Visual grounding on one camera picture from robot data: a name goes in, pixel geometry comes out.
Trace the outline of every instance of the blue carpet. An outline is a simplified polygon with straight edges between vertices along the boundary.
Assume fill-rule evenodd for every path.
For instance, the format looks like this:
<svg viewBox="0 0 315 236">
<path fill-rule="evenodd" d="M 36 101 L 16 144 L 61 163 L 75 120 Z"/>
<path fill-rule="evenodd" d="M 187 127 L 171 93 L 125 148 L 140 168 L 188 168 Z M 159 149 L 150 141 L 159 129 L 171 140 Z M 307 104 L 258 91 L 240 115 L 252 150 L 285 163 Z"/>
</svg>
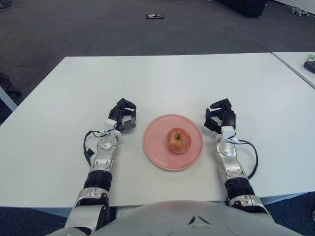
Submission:
<svg viewBox="0 0 315 236">
<path fill-rule="evenodd" d="M 315 192 L 266 205 L 276 223 L 302 235 L 315 235 Z M 28 208 L 0 207 L 3 236 L 44 236 L 63 228 L 66 218 Z"/>
</svg>

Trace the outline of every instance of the object on floor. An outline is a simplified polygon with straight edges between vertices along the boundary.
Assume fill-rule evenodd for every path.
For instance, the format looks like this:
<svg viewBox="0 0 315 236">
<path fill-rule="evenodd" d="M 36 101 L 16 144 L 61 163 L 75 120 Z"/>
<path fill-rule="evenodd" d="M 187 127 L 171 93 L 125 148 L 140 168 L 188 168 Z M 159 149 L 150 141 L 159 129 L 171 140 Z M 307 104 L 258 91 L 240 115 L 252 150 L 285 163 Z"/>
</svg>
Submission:
<svg viewBox="0 0 315 236">
<path fill-rule="evenodd" d="M 10 0 L 0 0 L 0 8 L 10 7 L 12 4 Z"/>
<path fill-rule="evenodd" d="M 298 15 L 298 16 L 310 16 L 309 13 L 307 11 L 303 11 L 301 8 L 295 6 L 293 8 L 291 8 L 290 12 L 292 12 L 294 15 Z"/>
<path fill-rule="evenodd" d="M 8 91 L 12 86 L 9 76 L 0 68 L 0 86 L 7 94 L 14 94 L 16 96 L 22 95 L 20 91 Z"/>
<path fill-rule="evenodd" d="M 164 15 L 163 14 L 147 14 L 146 15 L 147 19 L 164 19 Z"/>
<path fill-rule="evenodd" d="M 219 0 L 225 5 L 233 8 L 248 17 L 261 16 L 267 0 Z"/>
</svg>

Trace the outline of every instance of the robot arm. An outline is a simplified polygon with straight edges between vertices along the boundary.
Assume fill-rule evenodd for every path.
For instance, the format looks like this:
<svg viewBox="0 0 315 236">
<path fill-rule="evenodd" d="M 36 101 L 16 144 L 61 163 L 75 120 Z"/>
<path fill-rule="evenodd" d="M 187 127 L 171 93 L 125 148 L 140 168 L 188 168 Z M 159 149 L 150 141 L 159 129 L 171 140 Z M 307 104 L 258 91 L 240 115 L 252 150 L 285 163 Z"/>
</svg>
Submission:
<svg viewBox="0 0 315 236">
<path fill-rule="evenodd" d="M 244 144 L 236 137 L 236 115 L 231 109 L 228 99 L 221 100 L 206 110 L 205 126 L 218 133 L 217 155 L 220 159 L 220 175 L 225 185 L 230 207 L 234 207 L 250 213 L 268 213 L 261 199 L 257 197 L 249 182 L 249 179 L 237 159 L 235 144 Z M 221 125 L 213 119 L 217 117 Z"/>
<path fill-rule="evenodd" d="M 113 163 L 116 160 L 118 144 L 122 137 L 120 131 L 136 127 L 135 109 L 136 106 L 133 103 L 122 98 L 110 111 L 104 124 L 104 131 L 89 131 L 86 134 L 84 154 L 90 166 L 89 174 L 83 189 L 78 194 L 65 228 L 54 232 L 53 236 L 90 235 L 110 222 L 109 190 Z M 131 116 L 131 120 L 123 123 L 123 116 Z M 100 138 L 94 158 L 91 158 L 94 152 L 91 149 L 86 150 L 85 147 L 85 140 L 92 133 Z"/>
</svg>

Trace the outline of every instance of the black chair leg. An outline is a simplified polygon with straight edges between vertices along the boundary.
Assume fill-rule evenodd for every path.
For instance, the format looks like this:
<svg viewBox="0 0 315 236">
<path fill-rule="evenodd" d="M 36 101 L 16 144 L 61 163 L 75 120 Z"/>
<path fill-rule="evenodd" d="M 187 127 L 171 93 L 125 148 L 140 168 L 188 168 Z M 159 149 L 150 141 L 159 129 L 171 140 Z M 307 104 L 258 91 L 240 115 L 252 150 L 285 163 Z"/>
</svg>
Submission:
<svg viewBox="0 0 315 236">
<path fill-rule="evenodd" d="M 21 96 L 22 93 L 20 91 L 6 91 L 7 94 L 14 94 L 15 96 Z"/>
</svg>

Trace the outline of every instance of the black object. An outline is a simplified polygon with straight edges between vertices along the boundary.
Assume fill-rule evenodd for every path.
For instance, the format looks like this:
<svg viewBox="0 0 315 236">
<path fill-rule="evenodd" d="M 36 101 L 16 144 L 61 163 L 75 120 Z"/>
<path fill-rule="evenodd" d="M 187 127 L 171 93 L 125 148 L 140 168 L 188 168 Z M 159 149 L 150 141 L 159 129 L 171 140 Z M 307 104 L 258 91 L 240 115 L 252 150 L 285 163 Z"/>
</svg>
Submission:
<svg viewBox="0 0 315 236">
<path fill-rule="evenodd" d="M 80 206 L 95 206 L 95 205 L 108 205 L 109 198 L 105 193 L 102 193 L 100 198 L 88 198 L 88 199 L 82 199 L 79 202 Z"/>
<path fill-rule="evenodd" d="M 112 178 L 112 174 L 108 171 L 92 171 L 88 174 L 84 188 L 102 188 L 109 191 Z"/>
<path fill-rule="evenodd" d="M 222 126 L 233 126 L 234 130 L 236 130 L 236 114 L 232 110 L 232 105 L 228 99 L 215 102 L 210 108 L 219 109 L 211 112 L 209 108 L 206 109 L 206 121 L 204 125 L 208 129 L 215 131 L 218 134 L 221 133 Z M 221 125 L 218 125 L 218 123 L 213 120 L 213 117 L 218 117 L 221 120 Z"/>
<path fill-rule="evenodd" d="M 315 61 L 307 60 L 304 63 L 304 67 L 308 69 L 310 72 L 315 73 Z"/>
<path fill-rule="evenodd" d="M 94 154 L 94 152 L 89 148 L 87 150 L 86 146 L 85 146 L 85 142 L 87 140 L 87 137 L 90 135 L 90 134 L 94 134 L 94 132 L 96 133 L 100 133 L 99 131 L 96 131 L 96 130 L 90 130 L 85 136 L 84 136 L 84 140 L 83 140 L 83 153 L 84 153 L 84 156 L 85 156 L 85 159 L 87 160 L 89 166 L 91 166 L 91 160 L 90 160 L 90 157 Z"/>
<path fill-rule="evenodd" d="M 136 127 L 136 109 L 137 106 L 134 105 L 132 102 L 122 98 L 116 106 L 110 111 L 108 118 L 115 120 L 117 125 L 115 127 L 116 130 L 123 131 L 128 130 Z M 126 121 L 123 124 L 123 117 L 124 116 L 131 116 L 131 120 Z"/>
<path fill-rule="evenodd" d="M 147 19 L 164 19 L 164 15 L 163 14 L 147 14 L 146 15 Z"/>
<path fill-rule="evenodd" d="M 111 211 L 109 207 L 104 206 L 99 213 L 96 230 L 104 227 L 111 222 Z"/>
<path fill-rule="evenodd" d="M 219 0 L 248 17 L 258 17 L 262 14 L 267 0 Z"/>
<path fill-rule="evenodd" d="M 0 86 L 7 94 L 14 94 L 15 96 L 21 96 L 22 93 L 20 91 L 8 91 L 8 89 L 12 86 L 10 82 L 9 76 L 0 68 Z"/>
<path fill-rule="evenodd" d="M 232 178 L 226 181 L 224 185 L 229 199 L 241 195 L 255 195 L 250 182 L 246 178 Z"/>
<path fill-rule="evenodd" d="M 7 8 L 12 5 L 10 0 L 0 0 L 0 8 Z"/>
</svg>

